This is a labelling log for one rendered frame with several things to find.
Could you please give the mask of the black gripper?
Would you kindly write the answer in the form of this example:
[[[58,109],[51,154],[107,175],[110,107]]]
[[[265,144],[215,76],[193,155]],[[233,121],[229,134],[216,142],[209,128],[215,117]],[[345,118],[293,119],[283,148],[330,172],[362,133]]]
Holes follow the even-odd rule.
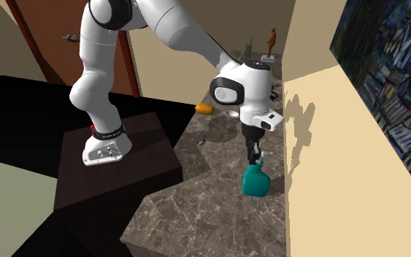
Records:
[[[259,147],[259,139],[265,135],[265,130],[256,126],[242,124],[242,134],[246,138],[247,159],[249,165],[256,164],[256,161],[261,157],[261,149]]]

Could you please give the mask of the teal spray bottle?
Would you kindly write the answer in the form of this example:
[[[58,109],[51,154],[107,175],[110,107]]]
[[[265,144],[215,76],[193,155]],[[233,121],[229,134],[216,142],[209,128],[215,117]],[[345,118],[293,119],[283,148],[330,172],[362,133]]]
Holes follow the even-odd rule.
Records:
[[[261,157],[250,164],[245,170],[242,178],[242,192],[246,196],[265,197],[271,185],[270,177],[261,168],[267,159],[270,159],[273,152],[262,152]]]

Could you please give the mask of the orange oval fruit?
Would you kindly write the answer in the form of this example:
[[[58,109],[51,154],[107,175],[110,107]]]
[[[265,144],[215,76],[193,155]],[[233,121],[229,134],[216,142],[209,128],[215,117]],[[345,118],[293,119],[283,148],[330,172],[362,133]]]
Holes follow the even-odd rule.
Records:
[[[211,105],[201,103],[195,106],[195,111],[203,115],[212,115],[215,111],[215,108]]]

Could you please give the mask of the brown human figure statue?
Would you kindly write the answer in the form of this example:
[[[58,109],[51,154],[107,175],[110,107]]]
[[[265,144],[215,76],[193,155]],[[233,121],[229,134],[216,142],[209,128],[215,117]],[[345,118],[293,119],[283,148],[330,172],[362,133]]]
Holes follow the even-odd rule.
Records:
[[[276,44],[276,40],[277,40],[276,28],[272,28],[271,33],[272,34],[269,40],[267,41],[268,53],[266,55],[261,56],[261,61],[274,62],[274,56],[272,55],[272,48]]]

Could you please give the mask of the dark brown robot stand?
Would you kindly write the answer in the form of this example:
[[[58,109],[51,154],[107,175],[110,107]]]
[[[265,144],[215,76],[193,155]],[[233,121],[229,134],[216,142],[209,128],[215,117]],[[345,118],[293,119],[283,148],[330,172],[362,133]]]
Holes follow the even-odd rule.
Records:
[[[64,134],[54,211],[92,257],[129,257],[120,236],[146,195],[181,183],[179,160],[154,112],[124,119],[131,151],[86,166],[87,128]]]

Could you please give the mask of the brown wooden door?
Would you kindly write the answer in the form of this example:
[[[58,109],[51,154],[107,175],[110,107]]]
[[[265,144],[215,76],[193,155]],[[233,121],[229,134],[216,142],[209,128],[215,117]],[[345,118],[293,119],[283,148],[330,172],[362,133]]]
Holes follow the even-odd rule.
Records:
[[[72,86],[83,71],[78,39],[88,0],[5,0],[45,79],[50,84]],[[118,32],[113,93],[140,97],[128,33]]]

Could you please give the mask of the blue painted wall picture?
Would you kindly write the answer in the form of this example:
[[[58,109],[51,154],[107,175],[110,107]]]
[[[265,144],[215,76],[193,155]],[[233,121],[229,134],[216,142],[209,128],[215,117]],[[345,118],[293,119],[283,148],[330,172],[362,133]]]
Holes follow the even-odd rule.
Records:
[[[347,0],[330,51],[411,174],[411,0]]]

